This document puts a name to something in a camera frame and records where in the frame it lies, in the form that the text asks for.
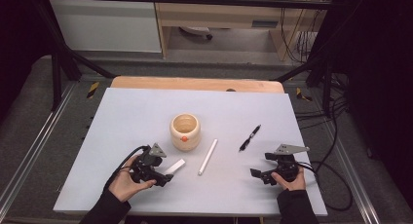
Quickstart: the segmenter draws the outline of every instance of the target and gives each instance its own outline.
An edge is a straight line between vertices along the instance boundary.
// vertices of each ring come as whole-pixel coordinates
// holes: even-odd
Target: white table surface
[[[201,122],[202,140],[190,152],[175,149],[169,123],[181,113]],[[260,131],[246,150],[239,148],[256,126]],[[212,141],[218,143],[202,176],[198,170]],[[287,94],[109,88],[54,207],[85,213],[103,185],[127,155],[141,145],[158,142],[168,155],[158,172],[179,159],[186,165],[165,187],[153,186],[130,199],[130,214],[272,216],[280,214],[281,186],[264,185],[250,175],[276,167],[264,154],[281,144],[304,146]],[[295,154],[309,162],[307,153]],[[316,215],[327,215],[314,176],[305,170],[307,191]]]

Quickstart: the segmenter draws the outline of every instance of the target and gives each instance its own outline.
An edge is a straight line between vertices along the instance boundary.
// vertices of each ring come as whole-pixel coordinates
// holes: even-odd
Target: gray carpet
[[[285,66],[270,66],[268,64],[225,64],[201,63],[191,61],[173,63],[165,61],[98,61],[105,69],[122,75],[136,76],[170,76],[170,77],[202,77],[202,78],[232,78],[268,80],[280,76],[286,70]],[[93,76],[91,70],[83,67],[84,73]],[[47,59],[41,59],[33,66],[32,73],[26,82],[19,99],[15,101],[8,117],[0,129],[0,191],[3,191],[12,178],[16,168],[45,123],[52,106],[51,66]],[[296,112],[316,111],[314,101],[296,98],[296,88],[302,89],[304,95],[312,95],[318,90],[309,90],[302,82],[306,73],[295,77],[293,81],[284,84],[285,91],[290,94],[291,103]],[[73,164],[82,137],[86,136],[87,126],[92,122],[104,90],[110,85],[110,80],[100,81],[100,85],[92,99],[86,95],[92,81],[82,81],[77,84],[61,118],[58,120],[42,153],[37,159],[31,173],[20,189],[7,217],[33,217],[60,220],[78,220],[81,216],[66,215],[52,211],[58,196],[58,187],[64,180]],[[299,121],[300,128],[316,123],[321,119]],[[394,186],[380,161],[371,160],[366,155],[366,148],[357,126],[352,119],[351,111],[344,112],[338,119],[339,136],[357,173],[365,186],[382,223],[413,223],[412,210]],[[327,152],[331,140],[327,136],[324,125],[318,125],[301,130],[304,142],[311,148],[311,160],[321,160]],[[327,162],[339,173],[340,165],[333,153]],[[343,183],[329,170],[322,168],[319,172],[324,200],[332,206],[345,206],[349,199]],[[328,209],[329,215],[320,217],[322,223],[364,223],[356,203],[347,211]],[[278,223],[278,218],[266,218],[265,223]]]

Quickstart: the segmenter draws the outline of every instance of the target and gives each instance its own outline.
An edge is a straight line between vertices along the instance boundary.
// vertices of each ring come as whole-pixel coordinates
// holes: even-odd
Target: floor
[[[269,80],[279,77],[286,71],[298,66],[297,62],[278,60],[276,49],[269,43],[269,33],[265,30],[212,29],[211,41],[199,36],[189,35],[175,28],[172,32],[169,56],[160,55],[109,55],[88,54],[103,68],[122,75],[203,77]],[[87,134],[88,126],[93,121],[94,112],[99,105],[104,88],[110,80],[96,76],[86,67],[81,67],[84,77],[81,82],[65,83],[72,89],[65,108],[55,125],[49,126],[50,134],[37,138],[49,117],[52,105],[51,66],[47,58],[33,66],[20,96],[15,101],[9,116],[0,129],[0,213],[6,215],[3,223],[13,219],[23,223],[22,218],[29,218],[24,223],[73,223],[81,216],[65,215],[52,211],[58,196],[58,189],[64,183],[77,152]],[[305,85],[307,73],[297,75],[283,85],[290,94],[291,103],[297,114],[297,121],[302,129],[305,144],[312,148],[309,153],[312,161],[320,161],[328,151],[334,127],[332,122],[321,124],[323,117],[310,118],[319,110],[321,88],[309,89]],[[99,81],[99,88],[93,98],[86,98],[91,84]],[[302,96],[297,97],[297,88]],[[338,98],[342,91],[333,91],[332,97]],[[413,223],[412,210],[393,185],[380,161],[367,157],[362,136],[359,135],[352,114],[343,105],[344,112],[337,118],[338,144],[350,158],[356,170],[356,178],[361,183],[364,193],[353,191],[354,201],[348,210],[338,211],[329,208],[329,215],[320,217],[321,223]],[[33,142],[39,143],[41,150],[33,149]],[[27,159],[27,152],[36,157]],[[342,164],[343,150],[336,148],[327,162],[339,174],[352,183],[346,175],[348,170]],[[16,171],[22,165],[27,171],[20,181],[15,183],[15,193],[5,197],[10,191],[10,181],[14,181]],[[329,169],[320,170],[320,180],[324,201],[333,207],[345,207],[349,202],[349,193],[344,183]],[[367,220],[362,204],[371,204],[377,220]],[[278,223],[278,217],[265,218],[265,223]]]

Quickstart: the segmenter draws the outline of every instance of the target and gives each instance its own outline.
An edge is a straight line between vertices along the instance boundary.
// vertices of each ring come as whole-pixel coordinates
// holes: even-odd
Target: wall
[[[67,45],[79,51],[160,53],[153,3],[51,0]]]

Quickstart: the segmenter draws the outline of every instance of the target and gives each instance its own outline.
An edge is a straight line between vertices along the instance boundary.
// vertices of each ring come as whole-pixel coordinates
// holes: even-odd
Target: pen
[[[258,133],[258,130],[259,130],[260,128],[261,128],[261,125],[258,125],[258,126],[254,129],[254,131],[252,131],[252,134],[249,136],[249,138],[244,142],[243,145],[241,145],[239,152],[243,151],[243,150],[246,148],[246,146],[249,144],[249,141]]]
[[[212,151],[215,148],[217,142],[218,142],[218,139],[214,139],[212,142],[212,145],[210,145],[209,151],[206,154],[206,158],[204,159],[203,165],[201,166],[200,171],[198,172],[199,176],[203,174],[204,169],[207,166],[207,162],[209,161],[210,155],[212,154]]]

